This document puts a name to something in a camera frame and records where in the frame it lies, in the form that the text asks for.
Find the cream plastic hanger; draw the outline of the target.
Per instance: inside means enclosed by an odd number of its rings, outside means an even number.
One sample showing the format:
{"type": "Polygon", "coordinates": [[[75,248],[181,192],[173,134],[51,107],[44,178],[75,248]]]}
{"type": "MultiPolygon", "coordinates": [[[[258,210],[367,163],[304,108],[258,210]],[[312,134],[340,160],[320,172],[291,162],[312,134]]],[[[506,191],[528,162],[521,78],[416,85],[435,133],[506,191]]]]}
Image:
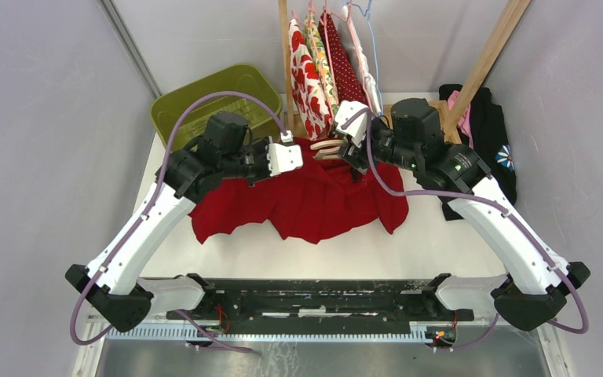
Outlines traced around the cream plastic hanger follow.
{"type": "Polygon", "coordinates": [[[345,144],[346,141],[342,139],[328,139],[312,143],[309,148],[315,152],[315,160],[327,161],[341,159],[339,151],[345,144]]]}

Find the red skirt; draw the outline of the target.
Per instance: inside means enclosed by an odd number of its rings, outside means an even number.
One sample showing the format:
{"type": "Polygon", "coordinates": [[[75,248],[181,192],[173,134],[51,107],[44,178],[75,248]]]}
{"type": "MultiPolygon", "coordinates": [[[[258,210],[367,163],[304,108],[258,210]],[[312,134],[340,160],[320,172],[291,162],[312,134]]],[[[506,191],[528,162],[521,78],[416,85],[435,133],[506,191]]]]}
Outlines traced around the red skirt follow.
{"type": "Polygon", "coordinates": [[[317,160],[310,141],[298,138],[302,168],[253,186],[229,179],[210,192],[189,214],[200,243],[250,223],[270,221],[282,239],[319,243],[349,230],[381,222],[392,234],[405,221],[409,206],[387,193],[372,172],[354,172],[342,160],[317,160]]]}

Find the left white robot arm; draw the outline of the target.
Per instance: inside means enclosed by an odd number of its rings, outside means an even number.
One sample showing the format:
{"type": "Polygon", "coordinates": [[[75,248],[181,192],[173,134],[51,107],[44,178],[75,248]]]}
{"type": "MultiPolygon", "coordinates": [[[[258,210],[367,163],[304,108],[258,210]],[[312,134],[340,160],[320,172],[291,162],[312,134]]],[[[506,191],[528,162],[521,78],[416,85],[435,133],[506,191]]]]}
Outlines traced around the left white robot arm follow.
{"type": "Polygon", "coordinates": [[[221,111],[204,133],[168,151],[155,181],[117,236],[87,265],[71,265],[65,278],[110,325],[125,333],[151,314],[187,310],[203,320],[214,313],[215,297],[189,274],[172,278],[141,275],[174,227],[224,181],[256,183],[302,166],[290,133],[246,143],[248,121],[221,111]]]}

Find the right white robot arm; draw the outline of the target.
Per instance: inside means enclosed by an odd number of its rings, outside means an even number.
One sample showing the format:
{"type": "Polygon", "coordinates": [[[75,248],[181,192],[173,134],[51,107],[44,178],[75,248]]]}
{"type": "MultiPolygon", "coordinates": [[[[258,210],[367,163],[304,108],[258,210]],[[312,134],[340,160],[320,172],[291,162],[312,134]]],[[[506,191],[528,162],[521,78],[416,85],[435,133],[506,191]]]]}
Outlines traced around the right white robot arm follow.
{"type": "Polygon", "coordinates": [[[498,276],[434,278],[422,299],[431,320],[455,310],[494,311],[522,331],[557,326],[590,270],[553,251],[508,200],[487,163],[470,147],[446,142],[438,111],[422,98],[398,101],[390,120],[356,101],[343,101],[334,133],[344,141],[339,155],[354,169],[375,173],[388,165],[410,171],[416,194],[435,196],[466,220],[504,266],[498,276]]]}

